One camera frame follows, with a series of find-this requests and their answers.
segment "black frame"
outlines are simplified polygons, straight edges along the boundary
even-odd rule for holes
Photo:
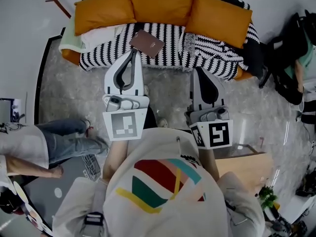
[[[39,67],[39,75],[38,75],[38,81],[36,84],[36,92],[35,92],[35,103],[34,103],[34,124],[38,124],[39,123],[39,110],[40,110],[40,88],[41,88],[41,81],[42,81],[42,77],[43,77],[43,73],[44,73],[44,68],[46,65],[46,61],[47,61],[47,56],[49,53],[49,49],[51,46],[51,43],[54,40],[59,40],[63,37],[63,34],[65,32],[65,27],[62,29],[60,35],[58,36],[54,36],[48,39],[45,50],[44,50],[44,54],[40,63],[40,67]]]

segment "buckle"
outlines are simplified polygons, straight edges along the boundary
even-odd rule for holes
[[[100,212],[91,212],[84,218],[86,225],[103,226],[104,216]]]

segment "black and white striped blanket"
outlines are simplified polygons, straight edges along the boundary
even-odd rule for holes
[[[238,2],[240,7],[250,9],[250,6],[243,1],[233,2]],[[248,69],[244,58],[226,43],[201,35],[184,33],[185,27],[156,23],[127,24],[114,41],[101,44],[92,52],[82,53],[80,67],[89,71],[92,68],[111,66],[118,57],[131,49],[129,42],[140,29],[165,42],[164,48],[154,59],[142,53],[142,63],[146,66],[184,71],[201,66],[216,77],[225,80],[235,77],[238,66],[244,70]],[[185,45],[187,35],[193,35],[191,42],[193,48]],[[249,25],[245,44],[248,41],[260,43],[252,24]]]

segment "orange pillow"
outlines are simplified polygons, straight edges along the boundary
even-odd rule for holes
[[[193,0],[185,32],[204,35],[242,48],[251,15],[251,10],[221,0]]]
[[[136,23],[131,0],[83,0],[75,5],[76,36],[99,27]]]
[[[185,26],[193,0],[132,0],[137,22]]]

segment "camera strap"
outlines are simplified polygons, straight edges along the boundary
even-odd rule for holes
[[[104,232],[103,204],[108,185],[98,180],[91,208],[82,225],[82,237],[101,237]]]

